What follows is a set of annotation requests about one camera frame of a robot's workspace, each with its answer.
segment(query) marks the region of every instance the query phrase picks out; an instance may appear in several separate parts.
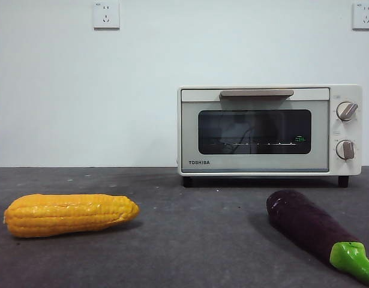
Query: yellow corn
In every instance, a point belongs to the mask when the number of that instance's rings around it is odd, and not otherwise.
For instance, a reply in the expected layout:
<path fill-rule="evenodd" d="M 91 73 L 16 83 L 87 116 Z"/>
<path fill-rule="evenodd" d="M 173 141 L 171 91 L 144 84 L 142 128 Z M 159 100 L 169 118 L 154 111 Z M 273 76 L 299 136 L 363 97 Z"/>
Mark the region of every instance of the yellow corn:
<path fill-rule="evenodd" d="M 138 213 L 139 207 L 125 196 L 33 194 L 16 199 L 5 210 L 4 222 L 16 237 L 47 237 L 102 230 Z"/>

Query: gray table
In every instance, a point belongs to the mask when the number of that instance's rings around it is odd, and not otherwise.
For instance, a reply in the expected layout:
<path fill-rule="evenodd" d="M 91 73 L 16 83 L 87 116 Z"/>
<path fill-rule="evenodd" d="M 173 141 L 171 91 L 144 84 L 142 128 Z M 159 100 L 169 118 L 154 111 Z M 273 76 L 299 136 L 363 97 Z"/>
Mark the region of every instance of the gray table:
<path fill-rule="evenodd" d="M 174 168 L 0 169 L 0 288 L 359 287 L 269 225 L 266 198 L 294 188 L 363 240 L 369 256 L 369 167 L 337 178 L 206 179 Z M 52 238 L 12 237 L 3 211 L 34 193 L 126 195 L 130 223 Z"/>

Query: toaster oven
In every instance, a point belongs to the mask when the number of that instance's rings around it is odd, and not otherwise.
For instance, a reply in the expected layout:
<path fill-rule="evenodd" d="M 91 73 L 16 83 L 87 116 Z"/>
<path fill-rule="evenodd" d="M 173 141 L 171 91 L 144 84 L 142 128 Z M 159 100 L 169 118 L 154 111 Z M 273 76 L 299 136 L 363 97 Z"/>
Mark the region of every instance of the toaster oven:
<path fill-rule="evenodd" d="M 361 172 L 357 85 L 180 87 L 178 172 L 349 176 Z"/>

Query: eggplant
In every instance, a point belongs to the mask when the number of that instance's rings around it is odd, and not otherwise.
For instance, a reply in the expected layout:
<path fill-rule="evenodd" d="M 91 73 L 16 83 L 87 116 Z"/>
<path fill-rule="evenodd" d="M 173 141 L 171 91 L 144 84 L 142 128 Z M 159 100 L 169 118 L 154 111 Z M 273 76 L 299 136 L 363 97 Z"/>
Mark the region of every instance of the eggplant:
<path fill-rule="evenodd" d="M 295 190 L 280 190 L 267 199 L 270 223 L 322 262 L 369 285 L 364 245 L 327 212 Z"/>

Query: glass window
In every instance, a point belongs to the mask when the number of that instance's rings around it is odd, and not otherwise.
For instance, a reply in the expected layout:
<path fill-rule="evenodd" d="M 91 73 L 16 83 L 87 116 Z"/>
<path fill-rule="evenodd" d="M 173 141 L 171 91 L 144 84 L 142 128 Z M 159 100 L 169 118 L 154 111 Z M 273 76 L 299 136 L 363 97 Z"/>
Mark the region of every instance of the glass window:
<path fill-rule="evenodd" d="M 307 154 L 309 110 L 205 110 L 199 113 L 202 154 Z"/>

